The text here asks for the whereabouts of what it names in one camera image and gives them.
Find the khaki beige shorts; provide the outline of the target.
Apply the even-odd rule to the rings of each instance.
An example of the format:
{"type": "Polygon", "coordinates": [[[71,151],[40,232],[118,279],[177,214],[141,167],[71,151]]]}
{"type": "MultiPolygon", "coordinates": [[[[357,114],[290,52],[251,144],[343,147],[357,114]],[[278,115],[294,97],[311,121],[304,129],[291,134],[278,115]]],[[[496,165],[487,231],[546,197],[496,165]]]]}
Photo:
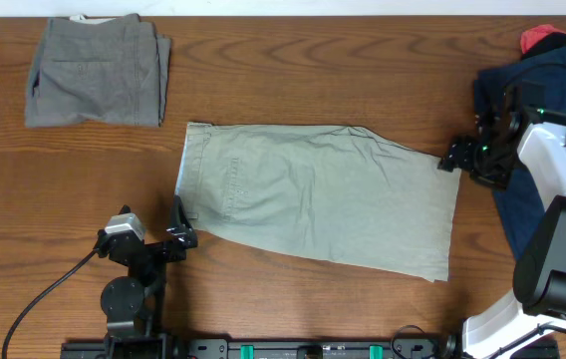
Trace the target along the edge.
{"type": "Polygon", "coordinates": [[[192,225],[276,253],[445,281],[459,172],[363,127],[186,129],[192,225]]]}

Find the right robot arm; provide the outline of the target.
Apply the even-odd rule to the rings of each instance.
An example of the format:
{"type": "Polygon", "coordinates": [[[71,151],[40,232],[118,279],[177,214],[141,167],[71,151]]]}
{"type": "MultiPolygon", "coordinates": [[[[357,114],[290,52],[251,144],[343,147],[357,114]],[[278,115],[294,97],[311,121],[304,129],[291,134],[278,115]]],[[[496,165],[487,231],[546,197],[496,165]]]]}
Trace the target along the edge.
{"type": "Polygon", "coordinates": [[[517,259],[509,292],[467,318],[437,349],[439,358],[556,358],[552,333],[566,334],[566,115],[522,106],[476,118],[478,134],[458,138],[440,160],[494,187],[527,169],[544,214],[517,259]]]}

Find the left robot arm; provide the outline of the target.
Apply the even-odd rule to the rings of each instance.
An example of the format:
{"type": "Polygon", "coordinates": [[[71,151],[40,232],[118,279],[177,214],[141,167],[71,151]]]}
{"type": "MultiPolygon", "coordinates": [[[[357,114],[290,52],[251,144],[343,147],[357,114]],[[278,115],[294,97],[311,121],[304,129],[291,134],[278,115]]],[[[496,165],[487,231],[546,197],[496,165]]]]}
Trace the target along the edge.
{"type": "Polygon", "coordinates": [[[198,239],[177,195],[167,233],[168,240],[145,242],[145,227],[128,206],[98,232],[96,255],[128,270],[127,275],[110,281],[101,294],[107,316],[107,358],[176,358],[180,352],[175,340],[161,329],[166,266],[185,260],[198,239]]]}

